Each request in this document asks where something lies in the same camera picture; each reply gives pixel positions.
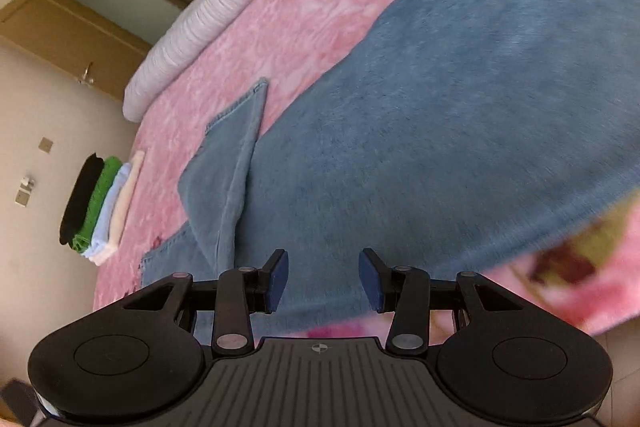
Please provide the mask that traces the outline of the green knitted folded garment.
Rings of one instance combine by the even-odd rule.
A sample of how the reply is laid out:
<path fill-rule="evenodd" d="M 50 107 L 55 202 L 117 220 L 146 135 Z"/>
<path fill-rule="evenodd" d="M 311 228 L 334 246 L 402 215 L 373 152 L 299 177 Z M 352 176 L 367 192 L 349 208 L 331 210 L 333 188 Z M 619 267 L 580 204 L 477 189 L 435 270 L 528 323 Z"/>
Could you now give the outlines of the green knitted folded garment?
<path fill-rule="evenodd" d="M 116 156 L 110 156 L 104 160 L 103 169 L 89 199 L 85 221 L 70 243 L 70 247 L 78 254 L 83 254 L 90 246 L 104 200 L 120 167 L 122 167 L 122 161 Z"/>

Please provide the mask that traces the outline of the blue denim jeans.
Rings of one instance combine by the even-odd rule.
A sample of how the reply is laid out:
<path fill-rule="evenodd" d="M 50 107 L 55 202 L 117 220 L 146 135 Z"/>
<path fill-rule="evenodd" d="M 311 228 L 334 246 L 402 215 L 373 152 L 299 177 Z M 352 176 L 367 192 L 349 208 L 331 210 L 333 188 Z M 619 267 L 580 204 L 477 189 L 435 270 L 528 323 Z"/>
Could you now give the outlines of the blue denim jeans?
<path fill-rule="evenodd" d="M 259 133 L 266 95 L 209 123 L 141 263 L 208 281 L 284 249 L 259 336 L 363 317 L 363 249 L 449 279 L 638 206 L 639 0 L 395 0 Z"/>

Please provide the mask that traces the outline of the black folded garment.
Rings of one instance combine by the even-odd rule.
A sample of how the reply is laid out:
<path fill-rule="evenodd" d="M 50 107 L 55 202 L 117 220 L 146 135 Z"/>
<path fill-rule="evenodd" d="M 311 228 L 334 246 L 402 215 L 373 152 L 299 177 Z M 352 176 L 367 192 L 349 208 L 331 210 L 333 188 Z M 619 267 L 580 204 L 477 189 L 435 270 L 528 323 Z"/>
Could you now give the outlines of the black folded garment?
<path fill-rule="evenodd" d="M 60 224 L 58 243 L 61 245 L 68 245 L 84 224 L 91 195 L 103 168 L 104 160 L 96 154 L 90 155 L 82 165 Z"/>

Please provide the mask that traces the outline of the cream folded garment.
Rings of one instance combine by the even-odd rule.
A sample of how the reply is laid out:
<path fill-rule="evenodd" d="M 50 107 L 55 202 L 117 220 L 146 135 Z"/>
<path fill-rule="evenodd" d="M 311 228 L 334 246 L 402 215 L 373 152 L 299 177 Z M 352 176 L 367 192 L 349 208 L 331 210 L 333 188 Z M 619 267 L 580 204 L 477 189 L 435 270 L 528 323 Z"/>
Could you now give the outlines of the cream folded garment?
<path fill-rule="evenodd" d="M 103 265 L 108 258 L 111 258 L 116 251 L 118 251 L 120 239 L 122 238 L 122 231 L 124 231 L 125 228 L 127 213 L 132 196 L 134 196 L 134 188 L 138 181 L 143 159 L 143 150 L 137 150 L 137 152 L 132 155 L 130 161 L 128 161 L 131 164 L 131 171 L 116 200 L 110 223 L 110 231 L 108 231 L 108 241 L 99 254 L 89 258 L 89 260 L 98 267 Z"/>

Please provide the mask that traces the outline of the pink floral fleece blanket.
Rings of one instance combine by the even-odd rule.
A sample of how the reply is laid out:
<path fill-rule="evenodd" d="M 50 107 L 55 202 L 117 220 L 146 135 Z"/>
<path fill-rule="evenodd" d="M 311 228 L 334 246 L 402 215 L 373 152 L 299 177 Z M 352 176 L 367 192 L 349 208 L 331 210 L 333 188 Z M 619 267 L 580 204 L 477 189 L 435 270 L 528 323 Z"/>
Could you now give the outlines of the pink floral fleece blanket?
<path fill-rule="evenodd" d="M 208 10 L 213 22 L 230 0 Z M 236 19 L 156 99 L 142 120 L 134 150 L 145 158 L 118 253 L 102 265 L 94 309 L 141 286 L 143 255 L 186 221 L 177 184 L 200 145 L 205 125 L 260 77 L 270 80 L 266 132 L 311 83 L 356 46 L 393 0 L 252 0 Z M 486 273 L 589 334 L 639 316 L 639 192 L 596 218 L 570 240 L 567 258 L 553 254 L 541 279 L 529 270 L 543 254 L 524 255 Z"/>

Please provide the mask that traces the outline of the light blue folded garment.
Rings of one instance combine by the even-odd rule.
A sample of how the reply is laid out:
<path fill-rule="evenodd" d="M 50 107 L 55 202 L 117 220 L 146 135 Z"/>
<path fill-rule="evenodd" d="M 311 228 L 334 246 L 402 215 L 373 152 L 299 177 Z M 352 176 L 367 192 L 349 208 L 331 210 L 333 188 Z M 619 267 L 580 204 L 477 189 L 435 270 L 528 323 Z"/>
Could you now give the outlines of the light blue folded garment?
<path fill-rule="evenodd" d="M 122 187 L 128 179 L 131 171 L 130 162 L 122 165 L 116 173 L 112 186 L 106 193 L 106 197 L 102 204 L 98 220 L 96 220 L 96 226 L 94 227 L 91 235 L 91 241 L 88 248 L 82 253 L 82 255 L 89 259 L 97 254 L 104 248 L 108 241 L 108 231 L 110 231 L 110 223 L 112 214 L 116 204 L 117 197 L 122 191 Z"/>

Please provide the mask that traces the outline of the wooden room door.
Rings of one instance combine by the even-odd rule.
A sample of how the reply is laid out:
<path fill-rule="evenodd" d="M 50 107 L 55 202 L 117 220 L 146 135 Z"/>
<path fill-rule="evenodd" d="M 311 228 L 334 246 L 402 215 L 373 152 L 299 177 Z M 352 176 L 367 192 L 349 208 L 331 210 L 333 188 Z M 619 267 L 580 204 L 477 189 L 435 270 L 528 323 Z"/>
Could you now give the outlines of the wooden room door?
<path fill-rule="evenodd" d="M 1 35 L 117 101 L 151 46 L 75 0 L 12 0 Z"/>

